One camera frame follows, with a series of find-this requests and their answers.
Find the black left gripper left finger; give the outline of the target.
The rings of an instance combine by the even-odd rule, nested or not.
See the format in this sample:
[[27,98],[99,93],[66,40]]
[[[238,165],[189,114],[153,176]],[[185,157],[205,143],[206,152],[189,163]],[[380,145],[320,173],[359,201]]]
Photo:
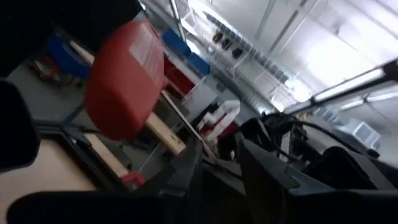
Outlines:
[[195,223],[201,196],[203,144],[188,146],[128,193],[38,192],[7,209],[7,223]]

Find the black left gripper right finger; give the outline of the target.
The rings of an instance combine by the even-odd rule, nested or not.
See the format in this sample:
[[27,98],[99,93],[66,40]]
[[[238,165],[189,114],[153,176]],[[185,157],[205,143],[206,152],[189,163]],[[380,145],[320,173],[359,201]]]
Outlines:
[[397,223],[397,168],[331,147],[303,170],[244,139],[239,162],[255,223]]

